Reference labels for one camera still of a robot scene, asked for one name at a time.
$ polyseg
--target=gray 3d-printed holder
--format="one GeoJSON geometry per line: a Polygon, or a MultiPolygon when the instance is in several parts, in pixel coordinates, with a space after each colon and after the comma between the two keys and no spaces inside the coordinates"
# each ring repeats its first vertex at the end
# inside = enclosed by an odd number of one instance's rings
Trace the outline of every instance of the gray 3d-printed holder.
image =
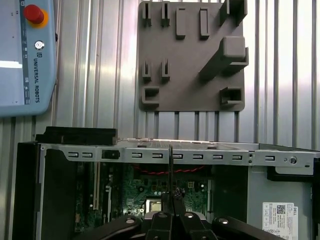
{"type": "Polygon", "coordinates": [[[138,67],[144,111],[241,111],[249,64],[247,0],[139,5],[138,67]]]}

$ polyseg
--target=black plastic part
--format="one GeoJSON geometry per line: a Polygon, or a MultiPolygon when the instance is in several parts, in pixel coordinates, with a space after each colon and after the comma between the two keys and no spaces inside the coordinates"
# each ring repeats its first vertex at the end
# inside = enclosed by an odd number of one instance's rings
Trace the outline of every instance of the black plastic part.
{"type": "Polygon", "coordinates": [[[256,228],[235,218],[218,217],[212,221],[213,232],[224,239],[283,240],[283,238],[256,228]]]}
{"type": "Polygon", "coordinates": [[[241,104],[243,101],[243,93],[241,88],[226,87],[220,90],[220,104],[224,107],[241,104]]]}
{"type": "Polygon", "coordinates": [[[234,18],[236,26],[239,26],[248,14],[247,8],[247,0],[225,0],[219,11],[220,26],[222,26],[229,17],[234,18]]]}
{"type": "Polygon", "coordinates": [[[142,221],[140,218],[134,215],[125,215],[91,231],[85,232],[75,237],[73,240],[125,240],[138,232],[141,228],[141,224],[142,221]]]}
{"type": "Polygon", "coordinates": [[[151,62],[146,60],[144,65],[142,66],[142,79],[146,83],[151,81],[151,70],[152,70],[151,62]]]}
{"type": "Polygon", "coordinates": [[[119,159],[120,152],[118,150],[102,150],[101,159],[119,159]]]}
{"type": "Polygon", "coordinates": [[[37,143],[18,143],[12,240],[35,239],[36,236],[39,152],[37,143]]]}
{"type": "Polygon", "coordinates": [[[206,229],[196,213],[186,212],[184,215],[180,215],[179,219],[183,227],[183,231],[181,233],[185,234],[185,239],[188,239],[187,237],[189,235],[192,240],[218,240],[217,236],[211,229],[206,229]]]}
{"type": "Polygon", "coordinates": [[[246,57],[245,38],[243,36],[225,36],[219,44],[218,50],[201,69],[199,78],[208,81],[233,62],[239,62],[246,57]]]}
{"type": "Polygon", "coordinates": [[[210,36],[209,9],[207,7],[201,7],[199,11],[199,17],[200,17],[200,39],[207,40],[210,36]]]}
{"type": "Polygon", "coordinates": [[[320,183],[312,184],[312,219],[320,224],[320,183]]]}
{"type": "Polygon", "coordinates": [[[150,230],[147,231],[145,240],[171,239],[173,216],[165,212],[157,212],[152,217],[150,230]]]}
{"type": "Polygon", "coordinates": [[[159,106],[159,87],[145,86],[142,93],[142,103],[149,107],[159,106]]]}
{"type": "Polygon", "coordinates": [[[161,8],[161,26],[162,27],[169,27],[170,26],[170,4],[168,1],[162,2],[161,8]]]}
{"type": "Polygon", "coordinates": [[[75,231],[77,162],[60,150],[45,156],[41,239],[71,239],[75,231]]]}
{"type": "Polygon", "coordinates": [[[175,11],[175,36],[177,40],[186,37],[186,8],[177,7],[175,11]]]}
{"type": "Polygon", "coordinates": [[[35,140],[46,144],[112,146],[117,143],[118,132],[114,128],[47,126],[35,140]]]}
{"type": "Polygon", "coordinates": [[[144,27],[151,27],[151,2],[143,2],[142,20],[144,27]]]}

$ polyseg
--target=metal wall panel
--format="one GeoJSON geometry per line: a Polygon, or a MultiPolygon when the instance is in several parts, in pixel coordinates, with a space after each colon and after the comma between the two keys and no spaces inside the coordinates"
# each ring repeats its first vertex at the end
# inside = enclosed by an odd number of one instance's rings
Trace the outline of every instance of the metal wall panel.
{"type": "Polygon", "coordinates": [[[46,126],[115,127],[120,137],[260,142],[320,150],[316,0],[248,0],[243,21],[249,47],[246,102],[236,113],[139,110],[139,3],[54,0],[58,71],[49,110],[37,117],[0,119],[0,239],[10,236],[5,224],[12,221],[11,171],[17,144],[33,140],[46,126]]]}

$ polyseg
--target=white label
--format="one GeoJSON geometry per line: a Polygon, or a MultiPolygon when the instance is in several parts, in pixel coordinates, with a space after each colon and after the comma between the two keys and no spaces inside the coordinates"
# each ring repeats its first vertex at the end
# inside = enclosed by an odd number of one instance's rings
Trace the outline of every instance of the white label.
{"type": "Polygon", "coordinates": [[[286,240],[298,240],[298,207],[290,202],[264,202],[262,229],[286,240]]]}

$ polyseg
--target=screw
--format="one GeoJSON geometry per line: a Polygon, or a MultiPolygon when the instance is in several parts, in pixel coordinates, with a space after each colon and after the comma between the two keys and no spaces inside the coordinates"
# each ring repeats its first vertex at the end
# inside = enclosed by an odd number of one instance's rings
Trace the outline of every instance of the screw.
{"type": "Polygon", "coordinates": [[[221,224],[228,224],[229,222],[228,222],[228,220],[225,219],[225,218],[219,218],[219,223],[221,223],[221,224]]]}
{"type": "Polygon", "coordinates": [[[135,220],[133,220],[132,218],[128,218],[125,222],[127,224],[133,224],[135,222],[135,220]]]}

